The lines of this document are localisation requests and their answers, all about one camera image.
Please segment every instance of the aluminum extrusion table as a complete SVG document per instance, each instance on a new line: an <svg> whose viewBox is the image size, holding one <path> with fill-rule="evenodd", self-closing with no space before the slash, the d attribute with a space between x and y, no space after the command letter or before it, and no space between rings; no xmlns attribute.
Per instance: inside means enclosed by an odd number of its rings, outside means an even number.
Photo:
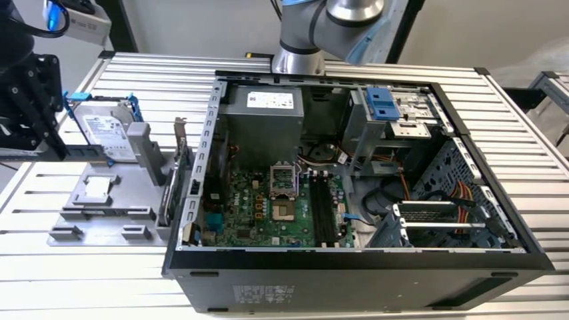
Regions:
<svg viewBox="0 0 569 320"><path fill-rule="evenodd" d="M171 124L185 117L195 146L209 90L219 70L267 72L267 59L211 59L117 53L98 59L77 91L134 92L151 139L173 149ZM327 62L329 76L438 82L491 169L557 268L470 311L438 319L569 318L569 164L487 75L474 69ZM79 143L70 121L66 143ZM78 180L82 163L26 163L0 195L0 314L2 319L209 318L194 315L174 281L161 278L162 247L49 247L47 230ZM377 319L423 313L231 315L237 318Z"/></svg>

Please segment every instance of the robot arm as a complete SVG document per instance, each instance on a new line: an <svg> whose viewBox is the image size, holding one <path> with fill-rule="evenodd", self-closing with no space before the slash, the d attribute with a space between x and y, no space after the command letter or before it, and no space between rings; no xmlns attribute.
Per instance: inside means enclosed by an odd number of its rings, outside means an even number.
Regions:
<svg viewBox="0 0 569 320"><path fill-rule="evenodd" d="M274 73L322 75L321 50L351 65L370 61L389 30L383 0L282 0Z"/></svg>
<svg viewBox="0 0 569 320"><path fill-rule="evenodd" d="M33 52L33 37L61 37L55 31L23 24L12 0L0 0L0 160L87 161L101 159L102 148L66 145L57 134L55 112L62 110L59 61Z"/></svg>

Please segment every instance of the green circuit board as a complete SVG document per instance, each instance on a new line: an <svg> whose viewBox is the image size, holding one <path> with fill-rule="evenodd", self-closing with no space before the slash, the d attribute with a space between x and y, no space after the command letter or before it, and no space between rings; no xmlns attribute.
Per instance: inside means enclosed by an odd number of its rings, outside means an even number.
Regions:
<svg viewBox="0 0 569 320"><path fill-rule="evenodd" d="M339 177L327 181L330 193L343 192ZM234 171L230 174L229 189L227 204L222 214L222 231L214 237L214 244L207 243L207 245L217 247L314 247L307 177L298 178L298 196L294 201L270 200L267 171ZM343 206L346 205L345 199L337 199L337 201ZM274 207L278 206L285 211L283 215L274 213ZM337 209L333 203L330 203L330 207L335 221ZM335 225L335 231L339 232L339 225ZM354 246L349 224L345 236L338 239L338 245L339 247Z"/></svg>

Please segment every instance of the power supply label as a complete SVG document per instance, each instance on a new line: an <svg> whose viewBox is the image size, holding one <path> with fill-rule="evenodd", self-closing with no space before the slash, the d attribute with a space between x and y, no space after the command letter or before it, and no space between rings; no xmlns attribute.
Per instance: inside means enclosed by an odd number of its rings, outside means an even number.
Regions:
<svg viewBox="0 0 569 320"><path fill-rule="evenodd" d="M107 157L114 161L135 160L121 122L103 115L85 115L82 120L89 142L102 146Z"/></svg>
<svg viewBox="0 0 569 320"><path fill-rule="evenodd" d="M246 95L247 108L294 109L293 94L251 91Z"/></svg>
<svg viewBox="0 0 569 320"><path fill-rule="evenodd" d="M293 285L234 285L233 294L237 303L290 303Z"/></svg>

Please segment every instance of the ram slot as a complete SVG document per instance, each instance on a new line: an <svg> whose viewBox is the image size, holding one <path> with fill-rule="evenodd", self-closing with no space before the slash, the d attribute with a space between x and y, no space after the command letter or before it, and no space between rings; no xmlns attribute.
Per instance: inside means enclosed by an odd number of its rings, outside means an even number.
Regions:
<svg viewBox="0 0 569 320"><path fill-rule="evenodd" d="M311 176L309 180L309 187L315 244L322 247L334 247L334 215L331 210L330 189L327 188L327 178L321 175Z"/></svg>

